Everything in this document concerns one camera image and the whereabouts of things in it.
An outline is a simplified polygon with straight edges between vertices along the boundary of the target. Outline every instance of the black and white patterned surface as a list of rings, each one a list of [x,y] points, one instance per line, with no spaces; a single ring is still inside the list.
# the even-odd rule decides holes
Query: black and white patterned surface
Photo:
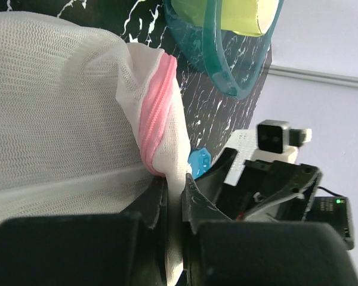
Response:
[[[81,26],[98,27],[127,42],[163,48],[178,58],[177,79],[183,93],[184,112],[192,148],[206,147],[216,156],[235,129],[246,129],[266,79],[261,73],[251,94],[244,100],[225,97],[205,73],[196,71],[184,58],[166,26],[163,0],[0,0],[0,11],[30,11],[63,18]],[[231,67],[239,57],[252,57],[260,41],[224,37]],[[271,52],[266,65],[271,63]]]

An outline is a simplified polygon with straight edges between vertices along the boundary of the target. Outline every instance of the black plastic part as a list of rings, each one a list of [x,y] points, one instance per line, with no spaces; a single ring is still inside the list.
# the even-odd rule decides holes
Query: black plastic part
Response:
[[[29,217],[0,225],[0,286],[132,285],[136,214]]]
[[[190,251],[193,286],[358,286],[345,245],[327,224],[203,223]]]
[[[302,147],[306,139],[306,132],[303,129],[291,129],[289,131],[289,145],[294,147]]]
[[[303,199],[291,199],[285,203],[274,204],[270,209],[266,208],[265,213],[260,214],[258,219],[304,220],[321,177],[322,173],[314,166],[294,165],[281,161],[268,163],[247,160],[236,186],[224,182],[219,182],[221,187],[214,184],[214,188],[219,187],[221,190],[216,206],[229,218],[236,219],[239,216],[258,214],[268,204],[302,194]],[[259,202],[254,200],[256,193],[260,193],[262,197]]]
[[[225,148],[215,164],[203,176],[195,180],[201,193],[214,204],[216,203],[222,187],[224,187],[223,182],[225,181],[236,156],[237,150]]]

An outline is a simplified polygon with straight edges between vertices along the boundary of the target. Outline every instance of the transparent teal container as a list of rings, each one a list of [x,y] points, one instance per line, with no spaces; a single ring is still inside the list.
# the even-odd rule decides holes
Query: transparent teal container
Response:
[[[223,0],[203,1],[204,24],[199,27],[179,17],[171,0],[165,0],[168,28],[181,52],[199,72],[207,72],[224,95],[242,100],[252,92],[260,75],[283,0],[279,1],[270,28],[259,37],[221,30]]]

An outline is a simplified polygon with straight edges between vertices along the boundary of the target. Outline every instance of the wire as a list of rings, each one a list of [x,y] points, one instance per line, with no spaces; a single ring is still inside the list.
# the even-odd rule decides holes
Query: wire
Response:
[[[322,190],[324,190],[325,192],[327,192],[328,194],[333,195],[334,197],[343,197],[343,195],[340,195],[340,194],[337,194],[337,193],[335,193],[335,192],[332,192],[331,190],[326,189],[326,188],[324,188],[323,186],[318,186],[318,189],[322,189]]]

